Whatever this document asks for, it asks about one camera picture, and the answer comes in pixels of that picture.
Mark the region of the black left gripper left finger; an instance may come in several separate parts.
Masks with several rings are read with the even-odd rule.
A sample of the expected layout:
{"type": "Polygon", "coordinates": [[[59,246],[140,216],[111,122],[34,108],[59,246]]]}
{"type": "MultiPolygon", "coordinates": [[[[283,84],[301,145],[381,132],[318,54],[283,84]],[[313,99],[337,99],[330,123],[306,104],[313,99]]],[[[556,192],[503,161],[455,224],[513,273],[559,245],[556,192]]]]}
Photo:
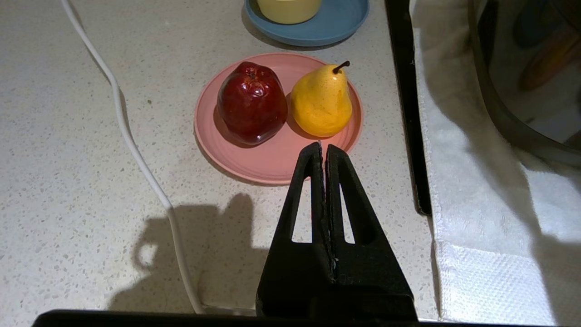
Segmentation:
{"type": "Polygon", "coordinates": [[[332,280],[330,233],[325,203],[322,146],[304,147],[297,158],[279,221],[256,292],[256,314],[260,317],[308,318],[314,298],[332,280]],[[310,179],[309,243],[292,239],[301,192],[310,179]]]}

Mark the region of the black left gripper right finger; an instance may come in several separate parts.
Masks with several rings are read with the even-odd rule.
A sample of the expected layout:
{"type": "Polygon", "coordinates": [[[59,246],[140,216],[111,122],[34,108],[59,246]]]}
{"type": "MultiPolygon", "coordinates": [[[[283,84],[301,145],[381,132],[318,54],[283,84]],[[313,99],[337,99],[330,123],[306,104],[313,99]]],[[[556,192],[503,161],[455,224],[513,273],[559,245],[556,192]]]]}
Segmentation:
{"type": "Polygon", "coordinates": [[[414,296],[349,156],[329,145],[326,201],[334,297],[355,317],[416,321],[414,296]]]}

